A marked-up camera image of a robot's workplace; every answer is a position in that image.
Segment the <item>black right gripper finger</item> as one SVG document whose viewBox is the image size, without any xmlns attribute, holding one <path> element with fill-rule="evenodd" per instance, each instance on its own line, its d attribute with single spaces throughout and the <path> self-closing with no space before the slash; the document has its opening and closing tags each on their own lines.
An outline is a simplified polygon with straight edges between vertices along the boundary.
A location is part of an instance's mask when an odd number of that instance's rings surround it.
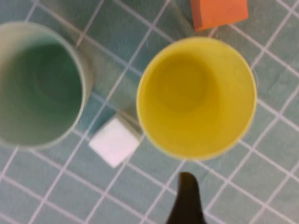
<svg viewBox="0 0 299 224">
<path fill-rule="evenodd" d="M 189 172 L 181 172 L 178 179 L 178 193 L 168 224 L 206 224 L 201 205 L 200 188 L 196 177 Z"/>
</svg>

